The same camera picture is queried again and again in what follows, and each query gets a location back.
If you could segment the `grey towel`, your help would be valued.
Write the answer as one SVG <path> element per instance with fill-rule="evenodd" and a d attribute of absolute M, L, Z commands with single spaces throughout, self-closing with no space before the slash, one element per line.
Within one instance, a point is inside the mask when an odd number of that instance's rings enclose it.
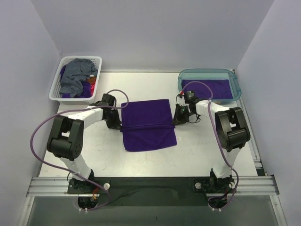
<path fill-rule="evenodd" d="M 68 93 L 71 97 L 80 95 L 83 91 L 82 81 L 90 77 L 97 77 L 97 69 L 88 59 L 74 59 L 66 65 L 63 77 L 60 80 L 60 94 Z"/>

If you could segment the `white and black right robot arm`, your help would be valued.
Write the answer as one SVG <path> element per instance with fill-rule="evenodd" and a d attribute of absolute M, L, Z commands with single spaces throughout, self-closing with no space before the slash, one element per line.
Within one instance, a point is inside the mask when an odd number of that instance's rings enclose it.
<path fill-rule="evenodd" d="M 173 116 L 180 147 L 200 160 L 213 187 L 234 187 L 235 161 L 251 138 L 243 110 L 210 100 L 176 103 Z"/>

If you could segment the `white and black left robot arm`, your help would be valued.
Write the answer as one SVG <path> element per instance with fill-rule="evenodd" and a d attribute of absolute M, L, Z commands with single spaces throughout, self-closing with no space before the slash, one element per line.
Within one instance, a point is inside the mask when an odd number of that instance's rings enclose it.
<path fill-rule="evenodd" d="M 98 121 L 104 121 L 108 129 L 120 130 L 121 121 L 116 105 L 114 96 L 104 94 L 100 101 L 89 105 L 85 111 L 54 118 L 47 150 L 71 170 L 75 184 L 83 185 L 95 180 L 93 170 L 81 154 L 84 130 Z"/>

